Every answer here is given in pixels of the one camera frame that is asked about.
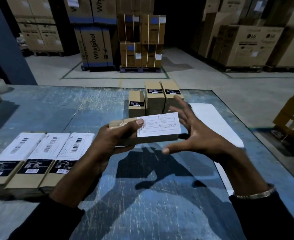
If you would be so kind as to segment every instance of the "concrete floor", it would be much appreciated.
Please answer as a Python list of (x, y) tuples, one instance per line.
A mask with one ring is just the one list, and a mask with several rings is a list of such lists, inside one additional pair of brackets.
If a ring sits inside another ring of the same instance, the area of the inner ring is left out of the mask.
[[(273, 119), (294, 94), (294, 73), (226, 74), (177, 48), (164, 49), (163, 53), (164, 71), (157, 74), (83, 72), (79, 54), (30, 56), (26, 60), (39, 85), (144, 88), (146, 79), (172, 78), (181, 89), (210, 89), (252, 130), (273, 127)], [(259, 133), (255, 134), (294, 174), (294, 158), (281, 156)]]

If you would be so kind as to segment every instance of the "black sleeve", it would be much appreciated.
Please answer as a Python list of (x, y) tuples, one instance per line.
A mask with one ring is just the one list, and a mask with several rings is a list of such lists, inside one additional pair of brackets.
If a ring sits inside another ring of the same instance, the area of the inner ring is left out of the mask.
[(84, 213), (84, 210), (70, 208), (47, 197), (8, 240), (69, 239)]
[(255, 200), (229, 197), (248, 240), (294, 239), (294, 218), (277, 192)]

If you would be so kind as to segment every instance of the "blue table surface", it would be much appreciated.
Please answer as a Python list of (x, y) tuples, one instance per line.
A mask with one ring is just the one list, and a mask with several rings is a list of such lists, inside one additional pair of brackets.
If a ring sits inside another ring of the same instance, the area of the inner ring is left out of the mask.
[[(97, 133), (109, 121), (128, 117), (128, 93), (135, 90), (12, 88), (1, 96), (0, 152), (23, 131)], [(294, 216), (291, 174), (212, 91), (182, 92), (188, 102), (215, 106)], [(80, 204), (86, 213), (71, 239), (245, 239), (214, 163), (192, 152), (162, 155), (161, 148), (168, 143), (141, 144), (112, 156), (99, 185)], [(6, 239), (36, 206), (0, 201), (0, 239)]]

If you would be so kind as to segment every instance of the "bracelet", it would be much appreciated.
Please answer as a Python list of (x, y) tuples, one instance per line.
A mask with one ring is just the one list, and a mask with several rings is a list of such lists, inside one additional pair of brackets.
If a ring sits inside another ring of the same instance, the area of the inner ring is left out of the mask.
[(253, 194), (253, 195), (249, 195), (249, 196), (240, 196), (240, 195), (235, 195), (235, 192), (233, 193), (233, 195), (237, 198), (237, 199), (242, 199), (242, 200), (255, 200), (255, 199), (260, 199), (260, 198), (265, 198), (270, 196), (273, 192), (276, 191), (275, 185), (273, 184), (267, 184), (270, 189), (262, 192), (262, 193), (258, 193), (258, 194)]

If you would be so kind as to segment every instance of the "black label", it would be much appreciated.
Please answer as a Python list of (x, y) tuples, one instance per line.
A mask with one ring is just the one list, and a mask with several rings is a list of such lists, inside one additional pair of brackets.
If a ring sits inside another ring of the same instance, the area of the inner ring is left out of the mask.
[(165, 89), (166, 94), (181, 94), (179, 90)]
[(52, 161), (51, 159), (28, 159), (17, 173), (44, 174)]
[(135, 102), (135, 101), (130, 101), (129, 106), (134, 106), (134, 107), (144, 107), (145, 103), (144, 102)]
[(8, 176), (20, 161), (0, 161), (0, 176)]
[(77, 161), (57, 160), (49, 173), (66, 174)]
[(163, 93), (162, 89), (148, 89), (147, 93)]

